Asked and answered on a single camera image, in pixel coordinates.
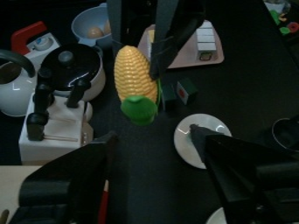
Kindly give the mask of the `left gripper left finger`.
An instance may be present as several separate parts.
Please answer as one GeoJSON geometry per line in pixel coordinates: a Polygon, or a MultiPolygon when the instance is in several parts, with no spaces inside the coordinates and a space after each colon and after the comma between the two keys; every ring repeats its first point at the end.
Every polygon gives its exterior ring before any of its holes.
{"type": "Polygon", "coordinates": [[[116,141],[108,132],[25,178],[9,224],[98,224],[116,141]]]}

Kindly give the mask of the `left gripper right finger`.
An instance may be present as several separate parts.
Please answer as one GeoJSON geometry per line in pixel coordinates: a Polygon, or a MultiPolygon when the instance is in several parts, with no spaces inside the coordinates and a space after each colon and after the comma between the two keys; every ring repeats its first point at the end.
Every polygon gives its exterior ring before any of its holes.
{"type": "Polygon", "coordinates": [[[200,155],[228,224],[299,222],[299,159],[193,124],[200,155]]]}

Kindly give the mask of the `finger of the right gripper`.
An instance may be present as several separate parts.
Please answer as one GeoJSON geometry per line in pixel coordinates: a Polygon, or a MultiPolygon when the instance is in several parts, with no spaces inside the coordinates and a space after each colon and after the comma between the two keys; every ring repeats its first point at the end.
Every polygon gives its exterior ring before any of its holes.
{"type": "Polygon", "coordinates": [[[123,1],[121,0],[107,0],[107,13],[109,20],[111,28],[111,37],[112,37],[112,49],[113,54],[117,54],[117,51],[124,46],[123,37],[124,37],[124,25],[123,25],[123,1]]]}
{"type": "Polygon", "coordinates": [[[157,0],[149,75],[159,79],[201,26],[205,0],[157,0]]]}

